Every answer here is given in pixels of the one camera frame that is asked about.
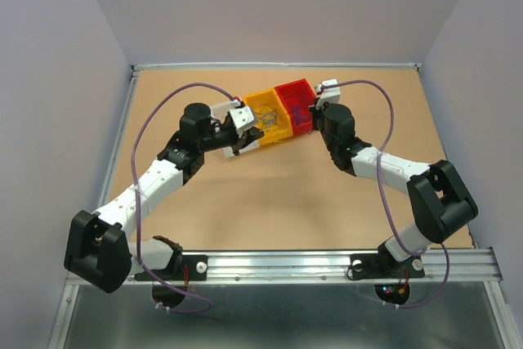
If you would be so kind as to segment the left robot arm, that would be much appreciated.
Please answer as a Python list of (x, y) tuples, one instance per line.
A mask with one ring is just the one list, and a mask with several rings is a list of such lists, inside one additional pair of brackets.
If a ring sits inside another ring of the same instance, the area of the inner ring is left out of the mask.
[(208, 105), (187, 105), (178, 131), (139, 179), (94, 212), (73, 217), (65, 269), (106, 293), (136, 273), (176, 277), (182, 262), (178, 244), (162, 236), (131, 243), (129, 236), (140, 235), (142, 220), (201, 169), (205, 153), (229, 147), (238, 154), (262, 136), (254, 111), (244, 103), (235, 102), (221, 123)]

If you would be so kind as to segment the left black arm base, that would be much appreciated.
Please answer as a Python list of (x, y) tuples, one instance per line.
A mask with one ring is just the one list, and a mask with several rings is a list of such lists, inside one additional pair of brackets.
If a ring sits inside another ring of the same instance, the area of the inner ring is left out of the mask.
[(202, 253), (176, 254), (171, 257), (168, 264), (160, 268), (150, 268), (160, 279), (166, 281), (196, 282), (207, 279), (208, 256)]

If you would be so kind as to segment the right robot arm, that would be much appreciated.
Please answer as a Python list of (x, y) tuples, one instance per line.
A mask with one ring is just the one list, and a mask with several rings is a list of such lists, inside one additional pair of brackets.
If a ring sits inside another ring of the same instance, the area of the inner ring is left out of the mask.
[(339, 170), (377, 181), (381, 198), (385, 186), (409, 197), (413, 224), (394, 230), (378, 253), (362, 263), (364, 271), (395, 275), (415, 253), (445, 242), (477, 217), (476, 202), (451, 162), (419, 163), (381, 152), (356, 136), (355, 119), (344, 105), (313, 105), (310, 112), (313, 129)]

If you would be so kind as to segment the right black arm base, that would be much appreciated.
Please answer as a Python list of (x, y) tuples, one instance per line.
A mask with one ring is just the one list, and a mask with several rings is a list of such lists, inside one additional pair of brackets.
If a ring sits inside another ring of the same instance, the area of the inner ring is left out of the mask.
[(421, 279), (425, 271), (420, 257), (398, 262), (385, 253), (357, 253), (349, 256), (346, 277), (349, 280)]

